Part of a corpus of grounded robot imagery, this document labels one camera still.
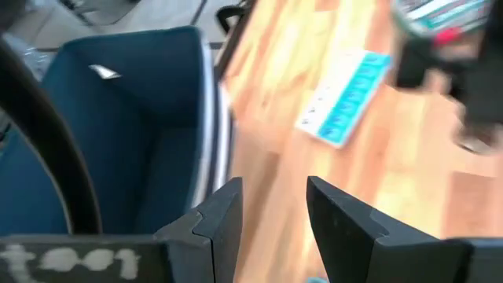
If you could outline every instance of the blue pill organizer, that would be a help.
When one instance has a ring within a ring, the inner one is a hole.
[[[391,65],[369,51],[345,53],[320,83],[296,127],[336,147],[347,142]]]

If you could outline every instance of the wooden table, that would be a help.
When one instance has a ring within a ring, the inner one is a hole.
[[[503,235],[503,159],[452,143],[459,105],[434,76],[421,94],[383,85],[348,145],[294,129],[334,54],[393,54],[390,0],[257,0],[224,75],[237,118],[233,175],[244,178],[237,282],[324,276],[307,218],[318,175],[437,237]]]

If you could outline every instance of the wooden tabletop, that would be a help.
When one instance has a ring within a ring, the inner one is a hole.
[[[245,186],[237,282],[324,276],[308,175],[437,237],[503,235],[503,159],[452,143],[461,107],[440,94],[441,77],[414,94],[383,85],[342,149],[294,128],[335,54],[394,53],[391,0],[257,1],[224,76]]]

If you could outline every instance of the blue recycling bin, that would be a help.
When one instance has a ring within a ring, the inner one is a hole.
[[[85,160],[104,233],[154,233],[226,182],[232,118],[196,28],[69,42],[42,88]],[[67,232],[50,175],[11,130],[0,156],[0,236]]]

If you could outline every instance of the pill organizer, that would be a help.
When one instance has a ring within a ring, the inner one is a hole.
[[[342,147],[386,75],[391,57],[362,50],[342,54],[334,62],[296,127]]]

